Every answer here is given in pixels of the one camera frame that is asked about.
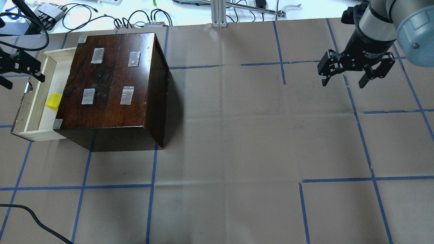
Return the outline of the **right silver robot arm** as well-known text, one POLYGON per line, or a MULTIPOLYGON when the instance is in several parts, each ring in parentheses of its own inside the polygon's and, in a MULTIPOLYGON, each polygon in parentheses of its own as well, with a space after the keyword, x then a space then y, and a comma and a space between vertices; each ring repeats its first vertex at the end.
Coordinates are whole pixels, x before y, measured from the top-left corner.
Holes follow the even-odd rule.
POLYGON ((341 22, 355 30, 343 52, 329 49, 320 60, 322 85, 345 71, 364 71, 360 88, 386 77, 395 63, 389 49, 396 41, 412 64, 433 67, 433 18, 432 0, 365 0, 348 7, 341 22))

